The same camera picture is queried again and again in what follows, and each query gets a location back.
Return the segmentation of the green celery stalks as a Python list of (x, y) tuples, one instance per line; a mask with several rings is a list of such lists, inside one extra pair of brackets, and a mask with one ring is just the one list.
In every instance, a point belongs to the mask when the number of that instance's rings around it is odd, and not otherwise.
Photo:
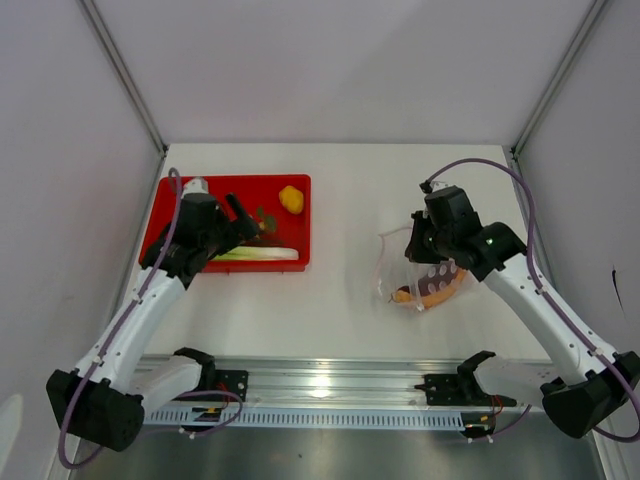
[(278, 246), (237, 246), (222, 255), (210, 258), (213, 262), (272, 262), (297, 261), (299, 252), (296, 249)]

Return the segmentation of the clear pink-dotted zip bag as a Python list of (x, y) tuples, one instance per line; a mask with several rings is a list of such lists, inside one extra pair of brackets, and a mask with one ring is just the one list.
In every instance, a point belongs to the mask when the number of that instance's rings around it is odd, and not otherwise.
[[(416, 312), (424, 312), (428, 310), (418, 311), (415, 308), (401, 306), (390, 301), (390, 294), (392, 291), (407, 283), (409, 273), (411, 271), (413, 271), (417, 266), (427, 265), (412, 263), (404, 255), (411, 237), (411, 231), (412, 228), (409, 225), (403, 225), (400, 228), (378, 235), (381, 244), (380, 255), (373, 274), (373, 291), (379, 299), (386, 303)], [(441, 262), (454, 263), (452, 260), (444, 260)], [(467, 277), (464, 280), (462, 287), (448, 301), (470, 291), (474, 287), (475, 283), (476, 281), (474, 277), (467, 272)]]

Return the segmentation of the orange purple sweet potato slice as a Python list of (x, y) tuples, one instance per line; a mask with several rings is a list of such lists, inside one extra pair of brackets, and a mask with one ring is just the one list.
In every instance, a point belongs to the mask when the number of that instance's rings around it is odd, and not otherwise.
[(452, 262), (417, 266), (407, 283), (392, 291), (390, 301), (418, 311), (429, 310), (453, 297), (466, 277), (467, 271)]

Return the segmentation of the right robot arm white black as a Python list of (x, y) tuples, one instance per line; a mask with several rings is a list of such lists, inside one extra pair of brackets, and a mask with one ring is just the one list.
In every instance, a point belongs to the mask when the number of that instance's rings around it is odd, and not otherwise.
[(493, 394), (542, 409), (565, 435), (579, 439), (622, 407), (637, 406), (639, 356), (621, 353), (588, 327), (538, 273), (531, 252), (506, 224), (482, 225), (457, 186), (423, 189), (405, 251), (416, 263), (452, 261), (496, 294), (523, 322), (552, 362), (548, 370), (475, 355), (456, 380), (458, 395), (479, 403)]

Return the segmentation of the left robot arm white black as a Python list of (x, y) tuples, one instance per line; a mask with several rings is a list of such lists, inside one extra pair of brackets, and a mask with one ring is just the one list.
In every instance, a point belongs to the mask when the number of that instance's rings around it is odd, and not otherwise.
[(166, 313), (207, 263), (258, 233), (235, 194), (223, 202), (204, 191), (180, 194), (172, 221), (143, 257), (128, 302), (73, 369), (55, 370), (47, 380), (60, 448), (72, 434), (121, 452), (139, 435), (146, 415), (175, 399), (220, 393), (214, 357), (187, 347), (138, 383), (133, 377)]

